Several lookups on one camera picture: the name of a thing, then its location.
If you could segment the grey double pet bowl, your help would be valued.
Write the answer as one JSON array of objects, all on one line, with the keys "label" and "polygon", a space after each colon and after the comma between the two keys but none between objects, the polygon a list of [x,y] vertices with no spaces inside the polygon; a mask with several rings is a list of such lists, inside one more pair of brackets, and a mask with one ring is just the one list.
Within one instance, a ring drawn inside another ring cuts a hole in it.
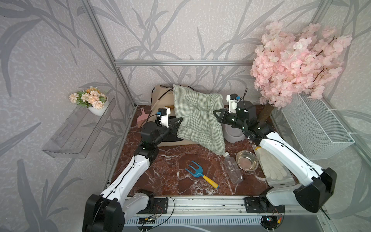
[{"label": "grey double pet bowl", "polygon": [[222,130],[224,139],[229,143],[234,144],[246,138],[240,129],[233,128],[231,125],[222,124]]}]

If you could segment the beige pet tent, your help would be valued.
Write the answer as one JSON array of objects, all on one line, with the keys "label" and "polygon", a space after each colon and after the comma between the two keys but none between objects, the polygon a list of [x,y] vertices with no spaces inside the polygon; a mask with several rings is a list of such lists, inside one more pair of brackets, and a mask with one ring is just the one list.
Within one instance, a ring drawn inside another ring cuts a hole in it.
[{"label": "beige pet tent", "polygon": [[[177,118],[174,111],[174,92],[173,88],[157,85],[154,87],[151,93],[151,118],[149,121],[154,121],[163,129],[170,126],[173,121]],[[184,146],[194,145],[195,142],[189,140],[183,140],[174,135],[169,136],[159,147],[169,146]]]}]

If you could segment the steel bowl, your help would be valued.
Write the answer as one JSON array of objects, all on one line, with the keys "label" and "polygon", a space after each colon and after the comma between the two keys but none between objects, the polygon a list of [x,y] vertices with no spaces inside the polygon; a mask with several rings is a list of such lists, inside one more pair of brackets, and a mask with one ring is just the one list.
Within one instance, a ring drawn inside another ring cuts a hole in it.
[{"label": "steel bowl", "polygon": [[236,155],[236,162],[238,166],[247,172],[254,172],[259,166],[259,161],[257,156],[247,150],[242,150]]}]

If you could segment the green checked cushion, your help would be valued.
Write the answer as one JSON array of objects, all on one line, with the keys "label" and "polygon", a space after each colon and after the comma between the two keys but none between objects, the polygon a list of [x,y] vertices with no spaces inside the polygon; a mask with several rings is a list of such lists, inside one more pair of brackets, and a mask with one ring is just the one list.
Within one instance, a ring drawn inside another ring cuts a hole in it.
[{"label": "green checked cushion", "polygon": [[175,116],[183,119],[178,137],[201,145],[217,155],[224,155],[222,126],[213,114],[215,110],[224,108],[223,96],[195,92],[180,85],[173,85],[173,92]]}]

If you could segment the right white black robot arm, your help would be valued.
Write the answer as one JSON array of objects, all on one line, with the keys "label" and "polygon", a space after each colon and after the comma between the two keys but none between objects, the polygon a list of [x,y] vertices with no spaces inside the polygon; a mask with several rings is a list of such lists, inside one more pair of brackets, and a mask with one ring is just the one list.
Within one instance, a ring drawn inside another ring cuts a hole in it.
[{"label": "right white black robot arm", "polygon": [[228,109],[213,111],[217,121],[238,128],[242,133],[259,143],[260,147],[276,157],[297,178],[295,186],[271,188],[262,194],[262,201],[271,206],[300,205],[311,213],[317,213],[334,194],[336,172],[323,169],[305,158],[290,146],[273,128],[255,119],[256,108],[244,101],[236,104],[232,113]]}]

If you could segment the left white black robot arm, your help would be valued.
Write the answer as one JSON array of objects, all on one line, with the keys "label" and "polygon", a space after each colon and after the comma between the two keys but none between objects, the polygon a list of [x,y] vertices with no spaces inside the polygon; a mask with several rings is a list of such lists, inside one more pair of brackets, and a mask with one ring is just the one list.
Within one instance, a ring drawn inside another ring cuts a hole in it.
[{"label": "left white black robot arm", "polygon": [[100,195],[93,194],[88,198],[82,227],[84,232],[121,232],[127,220],[150,208],[150,193],[139,192],[130,199],[127,196],[155,161],[158,145],[171,135],[177,136],[182,121],[182,118],[177,118],[168,127],[158,126],[152,121],[143,125],[142,140],[124,171]]}]

